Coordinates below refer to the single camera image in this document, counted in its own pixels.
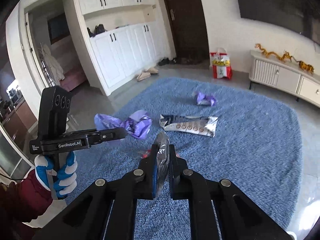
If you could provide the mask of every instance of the shaggy carpet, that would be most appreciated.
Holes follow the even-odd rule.
[[[197,106],[193,91],[212,93],[214,107]],[[98,178],[114,180],[135,169],[138,152],[150,149],[160,131],[160,114],[219,117],[214,138],[167,132],[189,168],[206,179],[230,179],[282,228],[289,225],[299,195],[302,171],[301,133],[296,113],[283,103],[247,90],[188,79],[159,79],[114,116],[125,119],[139,109],[153,120],[146,140],[131,136],[76,152],[78,186],[70,203]],[[139,200],[135,239],[190,239],[188,201],[170,199],[166,182],[161,195]]]

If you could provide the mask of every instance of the red and white bag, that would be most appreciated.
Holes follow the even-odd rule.
[[[217,52],[210,52],[212,62],[213,77],[231,79],[232,69],[230,65],[229,55],[223,48],[218,48]]]

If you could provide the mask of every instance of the crumpled purple wrapper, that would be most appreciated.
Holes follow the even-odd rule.
[[[202,92],[193,92],[197,105],[214,106],[217,102],[213,95],[206,95]]]
[[[138,110],[124,121],[111,115],[96,114],[94,123],[98,131],[112,128],[125,128],[128,134],[134,138],[144,140],[150,131],[152,120],[148,116],[147,111]]]

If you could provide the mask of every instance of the blue and white glove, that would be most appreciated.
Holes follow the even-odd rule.
[[[35,166],[36,178],[45,189],[50,190],[46,171],[53,169],[53,161],[48,156],[38,155],[35,158]],[[58,198],[65,197],[66,194],[71,193],[77,186],[77,174],[75,173],[77,167],[76,155],[73,152],[69,152],[66,164],[57,172],[58,180],[53,184]]]

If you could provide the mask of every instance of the slipper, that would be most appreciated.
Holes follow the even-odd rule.
[[[150,77],[151,74],[150,73],[147,73],[147,72],[142,72],[138,77],[137,77],[137,81],[141,81],[141,80],[144,80],[148,77]]]
[[[157,70],[155,67],[151,67],[146,72],[149,72],[150,74],[158,74],[159,70]]]

